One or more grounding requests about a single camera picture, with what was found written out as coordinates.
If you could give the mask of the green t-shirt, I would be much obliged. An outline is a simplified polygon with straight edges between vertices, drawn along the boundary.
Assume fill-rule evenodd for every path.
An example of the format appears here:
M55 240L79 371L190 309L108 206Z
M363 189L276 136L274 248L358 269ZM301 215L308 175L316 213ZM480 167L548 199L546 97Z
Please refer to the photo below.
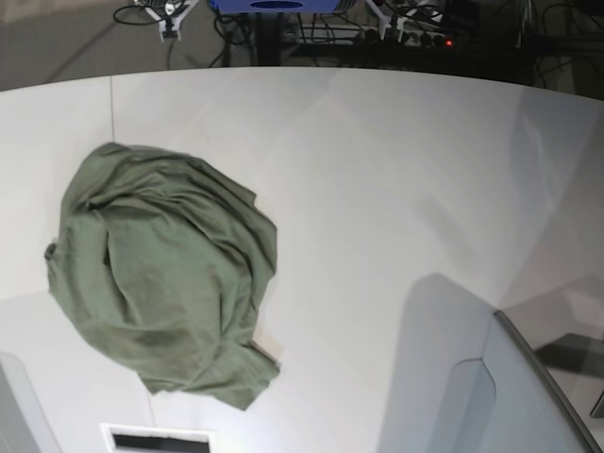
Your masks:
M149 393L244 411L279 372L254 342L277 273L277 227L255 200L202 159L105 144L62 197L44 254L50 293Z

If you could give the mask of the black power strip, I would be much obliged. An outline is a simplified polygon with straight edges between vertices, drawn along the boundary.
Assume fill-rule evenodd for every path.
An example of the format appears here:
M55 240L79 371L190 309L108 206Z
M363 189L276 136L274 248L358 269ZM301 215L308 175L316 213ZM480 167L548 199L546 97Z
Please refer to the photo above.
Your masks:
M354 27L313 24L303 24L299 27L298 36L298 40L301 43L307 44L353 45L391 41L389 33L386 33L384 38L381 38L379 31L375 28L367 28L361 31L359 28ZM419 29L403 31L397 42L409 48L452 49L456 44L451 35L421 31Z

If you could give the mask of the blue box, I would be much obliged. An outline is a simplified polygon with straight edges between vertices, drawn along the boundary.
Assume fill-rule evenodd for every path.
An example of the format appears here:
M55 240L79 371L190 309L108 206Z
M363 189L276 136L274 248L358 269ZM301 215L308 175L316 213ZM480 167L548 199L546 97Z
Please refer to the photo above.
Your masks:
M338 0L216 0L211 2L223 13L330 13Z

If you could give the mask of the black table post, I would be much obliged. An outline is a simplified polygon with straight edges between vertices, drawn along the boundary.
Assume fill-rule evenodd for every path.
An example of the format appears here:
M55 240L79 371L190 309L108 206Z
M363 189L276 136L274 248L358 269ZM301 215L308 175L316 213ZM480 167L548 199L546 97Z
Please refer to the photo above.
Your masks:
M281 65L282 13L255 14L255 45L257 65Z

